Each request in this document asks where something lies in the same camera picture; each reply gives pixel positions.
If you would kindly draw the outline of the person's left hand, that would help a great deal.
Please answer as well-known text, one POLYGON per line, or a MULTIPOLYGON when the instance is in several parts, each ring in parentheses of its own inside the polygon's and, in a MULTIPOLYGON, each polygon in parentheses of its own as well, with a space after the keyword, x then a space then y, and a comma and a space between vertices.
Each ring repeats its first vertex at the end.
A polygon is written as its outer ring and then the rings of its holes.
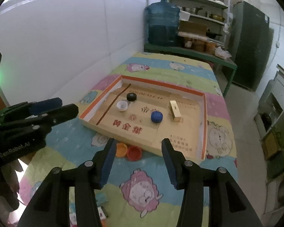
POLYGON ((20 190, 17 172, 23 172, 22 165, 16 159, 0 168, 0 200, 12 212, 19 207, 18 193, 20 190))

